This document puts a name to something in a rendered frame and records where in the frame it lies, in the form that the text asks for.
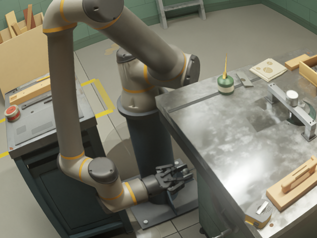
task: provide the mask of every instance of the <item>metal tabletop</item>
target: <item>metal tabletop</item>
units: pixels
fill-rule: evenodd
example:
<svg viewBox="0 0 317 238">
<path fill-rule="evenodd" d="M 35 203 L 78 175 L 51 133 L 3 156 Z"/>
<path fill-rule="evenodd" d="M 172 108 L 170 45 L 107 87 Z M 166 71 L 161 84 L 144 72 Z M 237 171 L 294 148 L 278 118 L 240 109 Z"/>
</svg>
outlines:
<svg viewBox="0 0 317 238">
<path fill-rule="evenodd" d="M 315 55 L 303 48 L 273 59 L 284 65 L 307 53 Z M 257 229 L 244 222 L 245 212 L 253 202 L 268 200 L 269 187 L 317 155 L 317 139 L 307 142 L 301 135 L 305 127 L 286 120 L 287 108 L 281 102 L 272 107 L 264 97 L 268 84 L 275 83 L 284 92 L 297 91 L 299 99 L 317 109 L 317 91 L 299 69 L 267 83 L 249 71 L 258 63 L 227 72 L 236 87 L 232 95 L 217 93 L 217 75 L 162 94 L 156 104 L 162 122 L 244 235 L 277 238 L 317 211 L 317 187 L 282 212 L 274 207 L 272 227 Z M 241 86 L 237 71 L 244 72 L 254 87 Z"/>
<path fill-rule="evenodd" d="M 36 80 L 41 79 L 43 77 L 46 77 L 48 75 L 50 75 L 50 74 L 47 73 L 45 75 L 42 75 L 42 76 L 32 80 L 31 82 L 28 82 L 24 85 L 21 85 L 20 87 L 18 87 L 16 89 L 13 89 L 13 90 L 7 92 L 5 94 L 5 108 L 10 107 L 9 97 L 11 95 L 16 94 L 19 91 L 22 91 L 28 87 L 35 85 L 37 83 Z M 40 112 L 41 110 L 52 110 L 53 111 L 52 101 L 50 101 L 46 104 L 44 104 L 43 102 L 37 103 L 35 105 L 32 105 L 32 106 L 22 110 L 22 105 L 27 104 L 28 102 L 31 102 L 33 100 L 37 100 L 40 97 L 42 97 L 43 95 L 49 94 L 50 92 L 51 91 L 43 93 L 37 97 L 30 99 L 29 101 L 26 101 L 22 104 L 19 104 L 18 107 L 19 107 L 19 110 L 21 112 L 21 116 L 20 116 L 19 120 L 27 117 L 31 113 L 37 113 L 37 112 Z M 79 107 L 82 111 L 82 114 L 83 114 L 83 117 L 79 119 L 81 130 L 83 131 L 83 130 L 86 130 L 86 129 L 91 128 L 93 126 L 96 126 L 97 120 L 95 118 L 94 112 L 93 112 L 91 106 L 89 105 L 89 102 L 84 94 L 84 91 L 83 91 L 78 79 L 76 79 L 76 94 L 77 94 L 78 105 L 79 105 Z M 8 146 L 9 154 L 10 154 L 12 159 L 17 158 L 17 157 L 22 156 L 22 155 L 25 155 L 26 153 L 29 153 L 31 151 L 34 151 L 36 149 L 42 148 L 44 146 L 47 146 L 51 143 L 58 141 L 56 128 L 55 128 L 55 129 L 52 129 L 48 132 L 45 132 L 41 135 L 38 135 L 34 138 L 31 138 L 25 142 L 22 142 L 22 143 L 19 143 L 16 145 L 15 137 L 14 137 L 14 124 L 16 122 L 18 122 L 19 120 L 15 121 L 15 122 L 8 122 L 8 120 L 6 119 L 6 121 L 5 121 L 7 146 Z"/>
</svg>

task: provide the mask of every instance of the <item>yellow floor marking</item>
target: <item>yellow floor marking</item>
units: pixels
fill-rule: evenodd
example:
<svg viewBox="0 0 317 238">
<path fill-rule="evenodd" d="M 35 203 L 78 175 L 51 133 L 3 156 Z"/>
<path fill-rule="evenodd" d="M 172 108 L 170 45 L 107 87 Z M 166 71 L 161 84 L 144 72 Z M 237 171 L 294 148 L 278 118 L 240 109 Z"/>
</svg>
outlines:
<svg viewBox="0 0 317 238">
<path fill-rule="evenodd" d="M 2 157 L 8 156 L 8 155 L 9 155 L 9 151 L 4 152 L 4 153 L 0 153 L 0 159 L 1 159 Z"/>
<path fill-rule="evenodd" d="M 86 85 L 89 85 L 89 84 L 92 84 L 94 83 L 94 85 L 96 86 L 98 92 L 100 93 L 101 97 L 102 97 L 102 100 L 104 101 L 105 105 L 107 106 L 107 110 L 104 110 L 102 112 L 99 112 L 97 114 L 95 114 L 94 116 L 96 118 L 100 118 L 102 116 L 105 116 L 105 115 L 108 115 L 110 113 L 113 113 L 114 112 L 114 109 L 115 108 L 115 105 L 113 104 L 113 102 L 111 101 L 110 97 L 108 96 L 106 90 L 104 89 L 102 83 L 100 82 L 100 80 L 97 78 L 97 79 L 91 79 L 87 82 L 83 82 L 81 84 L 81 86 L 86 86 Z"/>
</svg>

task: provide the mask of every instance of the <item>dark gray joint cap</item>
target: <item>dark gray joint cap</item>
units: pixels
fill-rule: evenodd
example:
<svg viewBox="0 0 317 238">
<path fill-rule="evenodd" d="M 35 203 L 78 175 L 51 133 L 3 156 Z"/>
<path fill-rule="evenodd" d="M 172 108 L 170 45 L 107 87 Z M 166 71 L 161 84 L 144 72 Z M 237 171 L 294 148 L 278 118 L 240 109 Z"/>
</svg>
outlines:
<svg viewBox="0 0 317 238">
<path fill-rule="evenodd" d="M 119 177 L 119 171 L 115 163 L 106 158 L 94 158 L 88 165 L 90 177 L 100 184 L 112 184 Z"/>
<path fill-rule="evenodd" d="M 61 171 L 62 174 L 65 174 L 65 173 L 62 171 L 62 169 L 61 169 L 59 157 L 60 157 L 60 153 L 58 154 L 57 159 L 56 159 L 57 168 L 58 168 L 59 171 Z"/>
<path fill-rule="evenodd" d="M 117 19 L 124 5 L 124 0 L 82 0 L 82 8 L 87 17 L 99 23 Z"/>
<path fill-rule="evenodd" d="M 150 198 L 159 195 L 161 192 L 164 191 L 164 188 L 159 184 L 155 175 L 150 175 L 147 177 L 142 178 L 142 182 L 144 183 L 148 196 Z"/>
<path fill-rule="evenodd" d="M 196 55 L 191 55 L 188 61 L 188 66 L 185 74 L 183 86 L 191 85 L 198 82 L 199 74 L 201 73 L 201 63 Z"/>
<path fill-rule="evenodd" d="M 117 63 L 125 63 L 134 60 L 135 57 L 126 51 L 124 48 L 120 48 L 116 52 L 116 62 Z"/>
<path fill-rule="evenodd" d="M 110 211 L 110 210 L 108 209 L 108 207 L 106 207 L 105 204 L 102 202 L 101 198 L 98 196 L 98 193 L 95 194 L 95 197 L 96 197 L 96 199 L 97 199 L 99 205 L 101 206 L 102 210 L 103 210 L 106 214 L 108 214 L 108 215 L 113 214 L 113 212 Z"/>
</svg>

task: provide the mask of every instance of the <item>ladder step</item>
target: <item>ladder step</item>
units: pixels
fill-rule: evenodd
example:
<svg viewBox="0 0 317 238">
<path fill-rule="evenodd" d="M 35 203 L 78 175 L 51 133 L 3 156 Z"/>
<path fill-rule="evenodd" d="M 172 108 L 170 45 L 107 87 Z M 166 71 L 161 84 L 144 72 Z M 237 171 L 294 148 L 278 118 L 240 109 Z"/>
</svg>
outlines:
<svg viewBox="0 0 317 238">
<path fill-rule="evenodd" d="M 202 3 L 201 0 L 176 3 L 173 5 L 164 6 L 164 11 L 167 12 L 167 11 L 171 11 L 171 10 L 176 10 L 176 9 L 181 9 L 181 8 L 186 8 L 186 7 L 191 7 L 191 6 L 197 6 L 197 5 L 200 5 L 201 3 Z"/>
</svg>

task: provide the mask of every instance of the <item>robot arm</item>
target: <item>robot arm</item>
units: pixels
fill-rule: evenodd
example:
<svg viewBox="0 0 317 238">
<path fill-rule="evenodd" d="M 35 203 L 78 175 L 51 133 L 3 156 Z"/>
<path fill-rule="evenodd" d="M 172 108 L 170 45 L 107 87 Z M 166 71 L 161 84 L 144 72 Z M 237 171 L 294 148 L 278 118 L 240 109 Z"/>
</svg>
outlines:
<svg viewBox="0 0 317 238">
<path fill-rule="evenodd" d="M 106 213 L 146 202 L 170 187 L 175 187 L 172 193 L 181 189 L 190 176 L 178 179 L 171 176 L 182 167 L 169 165 L 168 172 L 158 168 L 155 176 L 122 183 L 110 159 L 85 156 L 78 120 L 73 53 L 73 30 L 77 22 L 86 23 L 123 48 L 117 53 L 121 103 L 132 112 L 155 108 L 154 97 L 160 94 L 158 86 L 179 88 L 198 81 L 200 69 L 196 56 L 165 43 L 124 7 L 123 0 L 53 0 L 44 17 L 43 32 L 48 40 L 51 94 L 60 148 L 58 168 L 65 175 L 95 187 Z"/>
</svg>

